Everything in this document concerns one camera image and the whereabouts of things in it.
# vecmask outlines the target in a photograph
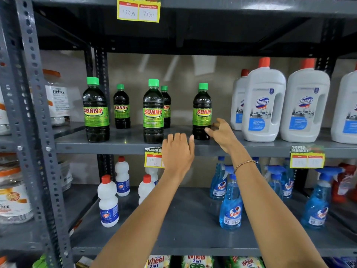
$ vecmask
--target person's hand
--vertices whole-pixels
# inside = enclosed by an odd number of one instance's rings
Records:
[[[217,122],[213,123],[213,127],[218,128],[218,130],[206,127],[205,132],[210,137],[213,137],[226,153],[230,153],[234,146],[240,145],[231,127],[224,119],[217,118]]]
[[[194,160],[194,136],[190,136],[187,143],[186,134],[169,134],[163,141],[161,149],[165,172],[177,176],[182,181]]]

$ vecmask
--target person's arm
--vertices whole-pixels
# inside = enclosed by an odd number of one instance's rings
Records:
[[[233,166],[251,160],[229,124],[223,119],[217,121],[213,126],[218,130],[206,128],[205,131],[230,154]],[[261,176],[255,164],[243,164],[236,176],[244,208],[267,268],[326,268],[304,228]]]
[[[163,141],[165,170],[139,207],[128,217],[94,260],[91,268],[143,268],[157,240],[174,194],[194,159],[194,137],[172,134]]]

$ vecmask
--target bracelet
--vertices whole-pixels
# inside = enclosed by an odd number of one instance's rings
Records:
[[[234,174],[236,174],[236,172],[237,172],[237,170],[238,170],[238,168],[239,168],[240,166],[242,166],[242,165],[244,165],[244,164],[246,164],[246,163],[248,163],[248,162],[253,162],[253,163],[255,163],[255,164],[258,163],[257,161],[254,161],[254,160],[248,160],[248,161],[245,161],[245,162],[241,162],[238,166],[236,166],[236,169],[235,169],[235,171],[234,171]]]

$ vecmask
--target yellow price tag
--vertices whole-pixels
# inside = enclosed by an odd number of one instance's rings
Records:
[[[145,148],[145,167],[165,168],[161,147]]]
[[[159,22],[161,0],[117,0],[117,19]]]
[[[325,164],[324,146],[292,146],[290,168],[323,168]]]

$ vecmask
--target white bottle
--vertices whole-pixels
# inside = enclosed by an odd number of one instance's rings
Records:
[[[233,83],[231,126],[233,130],[242,130],[242,117],[244,107],[244,94],[247,84],[249,70],[242,70],[241,77]]]
[[[102,177],[102,183],[98,186],[98,198],[100,198],[99,209],[102,225],[106,228],[110,228],[119,221],[116,186],[115,183],[110,180],[110,175],[104,175]]]
[[[332,140],[357,144],[357,65],[342,77],[331,126]]]
[[[149,174],[151,176],[151,181],[155,185],[157,185],[157,182],[158,182],[158,175],[157,175],[158,168],[156,168],[156,167],[145,167],[145,172],[146,172],[146,174]]]
[[[143,181],[139,184],[139,205],[144,201],[144,199],[150,194],[154,189],[155,184],[151,181],[151,176],[149,174],[144,175]]]
[[[301,69],[289,76],[280,125],[285,141],[311,143],[319,135],[330,78],[314,67],[315,59],[307,58]]]
[[[259,67],[247,76],[242,132],[252,142],[272,142],[279,132],[286,80],[269,65],[269,57],[260,58]]]
[[[124,156],[119,156],[118,162],[115,164],[116,172],[116,191],[118,196],[125,197],[130,192],[130,183],[129,183],[129,165],[125,161]]]

